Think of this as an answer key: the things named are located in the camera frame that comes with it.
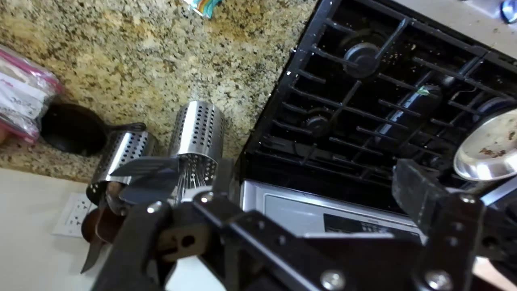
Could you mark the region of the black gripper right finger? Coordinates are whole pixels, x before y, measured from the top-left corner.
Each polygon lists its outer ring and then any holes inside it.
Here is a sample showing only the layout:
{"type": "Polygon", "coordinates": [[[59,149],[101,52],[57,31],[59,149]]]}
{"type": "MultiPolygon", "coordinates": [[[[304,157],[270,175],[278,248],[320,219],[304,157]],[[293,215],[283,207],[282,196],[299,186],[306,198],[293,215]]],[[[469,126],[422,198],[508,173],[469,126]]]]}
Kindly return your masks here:
{"type": "Polygon", "coordinates": [[[409,159],[396,162],[391,194],[427,236],[412,267],[412,280],[422,291],[482,291],[472,272],[477,257],[517,283],[517,223],[508,210],[448,193],[409,159]]]}

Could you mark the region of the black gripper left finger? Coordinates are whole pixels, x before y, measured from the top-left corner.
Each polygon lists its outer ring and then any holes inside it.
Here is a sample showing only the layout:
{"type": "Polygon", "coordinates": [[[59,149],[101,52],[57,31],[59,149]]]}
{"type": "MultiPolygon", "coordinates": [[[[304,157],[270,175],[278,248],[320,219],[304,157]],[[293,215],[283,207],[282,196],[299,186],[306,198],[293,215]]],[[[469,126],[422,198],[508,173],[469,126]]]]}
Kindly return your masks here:
{"type": "Polygon", "coordinates": [[[199,191],[177,206],[135,206],[93,291],[165,291],[165,277],[186,257],[201,259],[228,291],[356,291],[351,272],[324,251],[324,241],[199,191]]]}

